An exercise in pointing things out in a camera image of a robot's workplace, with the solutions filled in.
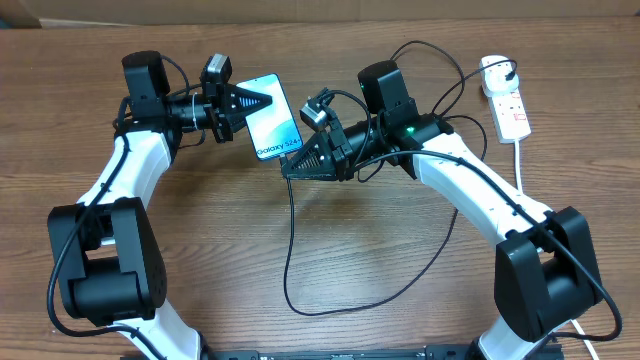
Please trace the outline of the white power strip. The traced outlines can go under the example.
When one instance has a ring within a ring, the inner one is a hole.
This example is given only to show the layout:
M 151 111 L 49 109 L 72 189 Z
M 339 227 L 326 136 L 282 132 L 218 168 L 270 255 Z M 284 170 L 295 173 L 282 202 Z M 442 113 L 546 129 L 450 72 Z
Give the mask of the white power strip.
M 528 116 L 518 90 L 490 97 L 489 106 L 500 143 L 519 142 L 531 134 Z

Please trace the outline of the Samsung Galaxy smartphone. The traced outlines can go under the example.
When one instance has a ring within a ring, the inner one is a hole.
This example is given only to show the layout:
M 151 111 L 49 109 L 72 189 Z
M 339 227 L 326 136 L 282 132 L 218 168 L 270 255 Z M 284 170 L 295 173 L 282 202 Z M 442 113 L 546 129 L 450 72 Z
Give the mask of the Samsung Galaxy smartphone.
M 238 87 L 272 98 L 267 107 L 246 117 L 256 156 L 261 161 L 299 150 L 303 141 L 287 97 L 275 73 L 250 79 Z

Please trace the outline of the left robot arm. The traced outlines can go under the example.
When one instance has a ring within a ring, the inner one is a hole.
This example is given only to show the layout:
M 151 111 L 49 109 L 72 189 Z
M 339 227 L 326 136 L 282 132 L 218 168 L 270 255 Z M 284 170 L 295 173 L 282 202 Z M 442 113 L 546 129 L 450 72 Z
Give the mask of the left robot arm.
M 88 192 L 47 219 L 54 266 L 46 306 L 70 337 L 119 333 L 148 359 L 210 359 L 204 336 L 167 299 L 147 207 L 183 134 L 211 130 L 217 142 L 230 141 L 272 98 L 231 84 L 231 60 L 222 54 L 207 60 L 199 85 L 171 91 L 168 60 L 152 50 L 122 60 L 129 94 L 113 121 L 113 154 Z

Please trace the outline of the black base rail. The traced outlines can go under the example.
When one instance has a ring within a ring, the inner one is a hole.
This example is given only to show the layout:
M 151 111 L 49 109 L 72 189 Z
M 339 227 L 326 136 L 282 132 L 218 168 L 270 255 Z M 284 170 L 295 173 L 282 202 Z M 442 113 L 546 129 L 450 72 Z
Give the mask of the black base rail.
M 470 345 L 430 345 L 419 349 L 372 351 L 300 351 L 265 353 L 252 351 L 210 352 L 215 360 L 465 360 L 482 359 Z

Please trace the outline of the white charger plug adapter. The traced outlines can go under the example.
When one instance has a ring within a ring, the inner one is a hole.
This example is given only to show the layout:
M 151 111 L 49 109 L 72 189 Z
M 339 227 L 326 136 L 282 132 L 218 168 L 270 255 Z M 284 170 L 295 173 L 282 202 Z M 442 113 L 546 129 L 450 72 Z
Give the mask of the white charger plug adapter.
M 517 62 L 503 55 L 488 55 L 479 63 L 484 94 L 491 98 L 506 95 L 519 88 Z

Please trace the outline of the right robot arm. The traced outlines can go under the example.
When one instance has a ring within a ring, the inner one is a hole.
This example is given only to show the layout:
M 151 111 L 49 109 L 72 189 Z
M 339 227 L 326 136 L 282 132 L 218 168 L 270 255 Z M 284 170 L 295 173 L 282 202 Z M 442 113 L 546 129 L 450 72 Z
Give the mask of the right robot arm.
M 313 130 L 287 180 L 345 181 L 377 162 L 403 168 L 448 199 L 495 252 L 494 325 L 466 349 L 470 359 L 544 359 L 566 323 L 606 299 L 589 225 L 574 208 L 555 211 L 511 186 L 477 158 L 440 115 L 422 114 L 392 60 L 358 76 L 366 119 L 343 127 L 323 90 L 302 108 Z

